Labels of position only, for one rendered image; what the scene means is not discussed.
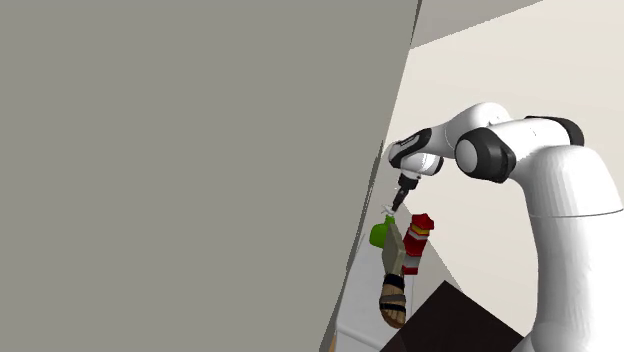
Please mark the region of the red and white canister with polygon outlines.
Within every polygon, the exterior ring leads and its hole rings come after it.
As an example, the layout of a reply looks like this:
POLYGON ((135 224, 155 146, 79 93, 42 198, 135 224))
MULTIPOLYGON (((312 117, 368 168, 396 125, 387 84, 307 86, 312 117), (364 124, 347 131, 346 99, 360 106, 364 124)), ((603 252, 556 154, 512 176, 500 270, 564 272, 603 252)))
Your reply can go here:
POLYGON ((434 221, 427 213, 414 214, 403 238, 406 255, 402 265, 404 275, 417 275, 434 221))

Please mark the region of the brown black strapped sandal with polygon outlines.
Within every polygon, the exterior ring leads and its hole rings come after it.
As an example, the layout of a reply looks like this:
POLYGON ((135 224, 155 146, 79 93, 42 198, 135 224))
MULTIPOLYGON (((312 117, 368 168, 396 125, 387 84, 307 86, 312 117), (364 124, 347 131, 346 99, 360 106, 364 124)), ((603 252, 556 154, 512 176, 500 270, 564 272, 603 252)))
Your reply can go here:
POLYGON ((404 277, 386 274, 379 297, 379 310, 383 320, 390 327, 400 329, 404 326, 406 302, 404 277))

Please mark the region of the dark robot stand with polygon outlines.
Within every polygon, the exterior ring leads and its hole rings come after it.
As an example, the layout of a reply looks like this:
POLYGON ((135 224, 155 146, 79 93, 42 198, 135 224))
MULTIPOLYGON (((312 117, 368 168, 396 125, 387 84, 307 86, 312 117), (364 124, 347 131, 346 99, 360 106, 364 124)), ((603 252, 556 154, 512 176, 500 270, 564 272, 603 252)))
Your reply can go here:
POLYGON ((444 281, 379 352, 511 352, 522 339, 444 281))

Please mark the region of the green spray bottle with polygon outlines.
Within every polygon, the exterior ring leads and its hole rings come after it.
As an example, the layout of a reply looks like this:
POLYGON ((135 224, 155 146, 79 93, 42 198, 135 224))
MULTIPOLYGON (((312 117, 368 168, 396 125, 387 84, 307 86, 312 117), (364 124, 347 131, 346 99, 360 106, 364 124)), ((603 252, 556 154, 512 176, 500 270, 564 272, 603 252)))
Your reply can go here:
POLYGON ((390 205, 383 205, 382 214, 384 221, 373 225, 369 235, 369 243, 381 249, 384 248, 389 227, 395 223, 395 210, 390 205))

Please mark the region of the olive flat box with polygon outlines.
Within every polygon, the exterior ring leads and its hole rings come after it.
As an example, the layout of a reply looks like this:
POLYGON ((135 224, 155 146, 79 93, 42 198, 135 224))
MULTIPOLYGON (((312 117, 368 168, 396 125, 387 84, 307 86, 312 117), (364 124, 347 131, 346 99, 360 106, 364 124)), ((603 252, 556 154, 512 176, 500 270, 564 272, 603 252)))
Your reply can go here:
POLYGON ((387 226, 382 249, 382 263, 386 274, 402 276, 406 256, 403 237, 395 223, 387 226))

